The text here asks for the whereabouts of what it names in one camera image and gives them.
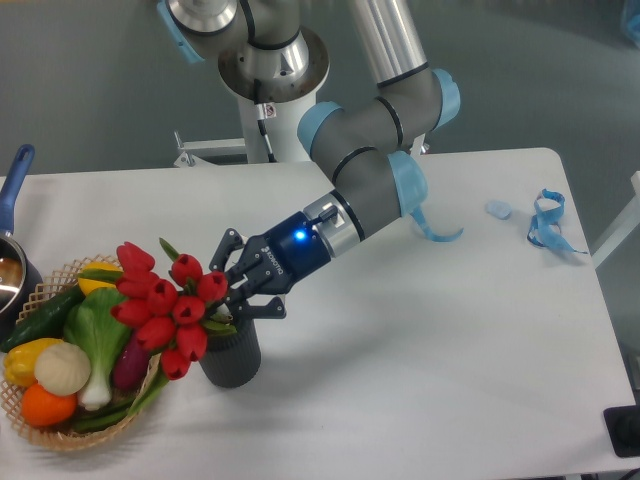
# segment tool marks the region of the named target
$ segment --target artificial flower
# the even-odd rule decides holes
[[[199,322],[204,316],[205,304],[198,297],[183,295],[178,297],[173,310],[173,319],[178,325],[188,325]]]
[[[153,317],[136,332],[138,344],[147,352],[167,345],[176,334],[176,324],[169,317]]]
[[[116,280],[116,288],[125,297],[147,298],[149,286],[158,278],[157,274],[146,270],[128,270]]]
[[[188,278],[197,283],[200,277],[202,277],[202,265],[192,255],[182,253],[171,265],[171,278],[181,287],[187,284]]]
[[[160,365],[169,380],[178,380],[187,374],[191,362],[178,350],[167,349],[160,355]]]
[[[131,328],[140,328],[151,318],[147,301],[131,298],[111,308],[111,316]]]
[[[207,351],[207,332],[199,323],[181,325],[176,333],[176,343],[185,358],[197,362]]]
[[[178,290],[163,278],[149,287],[147,306],[154,315],[168,315],[178,301]]]
[[[133,270],[149,272],[156,265],[156,261],[151,255],[131,242],[124,242],[124,245],[116,248],[116,254],[125,272]]]
[[[202,276],[196,291],[198,297],[204,302],[217,302],[225,296],[228,288],[227,277],[224,276],[224,273],[214,271]]]

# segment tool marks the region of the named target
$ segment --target cable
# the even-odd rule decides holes
[[[620,480],[629,480],[633,477],[636,476],[636,473],[640,472],[640,468],[636,468],[635,470],[631,470],[630,472],[626,473],[625,475],[623,475],[622,477],[620,477]]]
[[[253,80],[253,103],[254,105],[258,105],[260,100],[258,99],[258,94],[260,92],[260,87],[262,86],[262,82],[257,78]],[[260,135],[262,135],[262,139],[264,140],[264,146],[267,149],[267,157],[269,158],[269,163],[277,163],[276,156],[273,154],[273,149],[271,148],[271,141],[269,140],[269,135],[267,134],[267,126],[263,119],[258,119],[258,130],[260,130]]]

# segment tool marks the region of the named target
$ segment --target wicker basket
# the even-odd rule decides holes
[[[22,312],[20,312],[20,316],[18,317],[18,322],[24,320],[32,310],[37,309],[42,303],[57,293],[73,286],[77,282],[76,275],[78,272],[90,262],[107,262],[120,266],[117,259],[108,255],[98,255],[94,258],[85,258],[84,260],[74,260],[71,264],[65,264],[62,270],[55,270],[50,277],[45,277],[43,283],[38,284],[36,287],[36,291],[29,295],[29,301],[24,304]],[[157,372],[159,365],[158,357],[159,356],[156,355],[151,359],[151,362],[149,362],[149,370],[138,391],[138,395],[141,395],[146,390],[151,379]],[[11,426],[22,438],[27,439],[33,445],[39,445],[48,450],[69,452],[94,447],[113,439],[131,425],[131,422],[137,416],[128,416],[106,430],[85,434],[75,433],[69,427],[65,428],[64,426],[58,429],[33,428],[25,422],[20,414],[21,399],[24,391],[24,388],[2,380],[2,383],[0,383],[0,406],[7,412]],[[117,398],[117,395],[118,392],[114,392],[114,398]]]

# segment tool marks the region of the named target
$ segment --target cooking pot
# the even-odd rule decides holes
[[[34,155],[31,145],[18,149],[0,190],[0,342],[11,333],[29,294],[42,282],[40,273],[12,238],[16,198]]]

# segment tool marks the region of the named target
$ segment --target black vase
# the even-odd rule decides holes
[[[218,387],[236,388],[251,380],[260,368],[262,356],[253,320],[240,319],[237,333],[210,337],[200,366]]]

